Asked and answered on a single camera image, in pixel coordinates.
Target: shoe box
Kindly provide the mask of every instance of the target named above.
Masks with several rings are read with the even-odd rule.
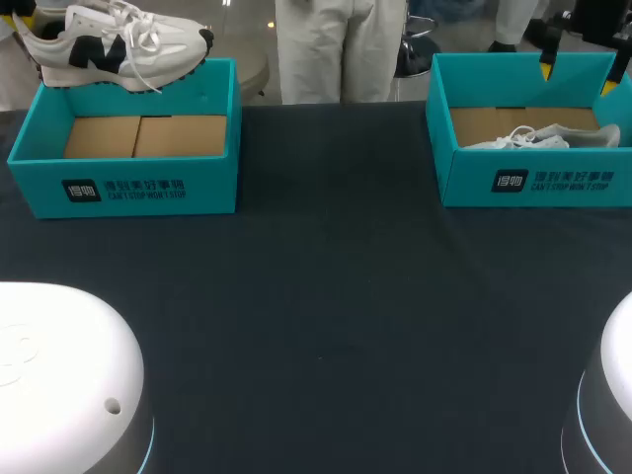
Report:
[[[539,53],[437,54],[426,106],[438,192],[447,207],[632,205],[632,82],[601,91],[615,54],[559,53],[548,81]],[[463,149],[517,126],[615,123],[618,148]]]
[[[241,98],[210,59],[162,94],[44,86],[9,156],[37,218],[235,211]]]

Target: black stool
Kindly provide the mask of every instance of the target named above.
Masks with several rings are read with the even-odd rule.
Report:
[[[395,78],[408,79],[427,74],[433,65],[433,55],[440,48],[427,35],[438,26],[436,20],[411,15],[410,1],[406,6],[406,24],[397,55]]]

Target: shoe sole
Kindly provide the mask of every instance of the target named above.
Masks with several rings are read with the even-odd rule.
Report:
[[[187,76],[196,72],[196,70],[206,62],[206,57],[190,70],[182,70],[172,74],[148,78],[147,82],[152,84],[156,82],[159,85],[152,84],[157,90],[162,91],[164,87],[173,84],[176,81],[184,81]],[[102,71],[100,69],[55,69],[46,66],[38,66],[39,79],[44,86],[50,89],[70,89],[73,87],[96,85],[96,84],[115,84],[123,87],[130,94],[145,94],[155,92],[149,89],[145,84],[135,77],[122,77],[118,74]]]

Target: person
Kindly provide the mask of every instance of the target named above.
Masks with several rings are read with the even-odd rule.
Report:
[[[406,0],[276,0],[284,104],[388,98]]]
[[[542,48],[546,23],[542,20],[550,0],[500,0],[496,15],[496,40],[490,52],[515,52],[524,37]]]
[[[65,8],[71,2],[41,0],[38,4]],[[3,9],[10,3],[3,3]],[[0,112],[28,109],[39,86],[40,78],[35,64],[12,28],[0,19]]]

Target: teal shoe box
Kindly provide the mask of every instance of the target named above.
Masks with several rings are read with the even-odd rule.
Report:
[[[64,158],[76,118],[135,116],[224,116],[223,153]],[[40,87],[8,164],[36,218],[231,213],[240,135],[235,62],[209,59],[162,94],[129,94],[110,84]]]
[[[560,53],[548,82],[539,57],[539,53],[434,56],[426,114],[443,205],[632,205],[630,78],[626,74],[621,84],[602,97],[614,53]],[[619,148],[464,149],[459,146],[453,117],[456,110],[471,108],[510,112],[524,108],[539,111],[545,120],[549,110],[547,124],[558,121],[561,108],[570,119],[588,110],[597,128],[616,123],[621,143]],[[480,125],[475,119],[471,124]]]

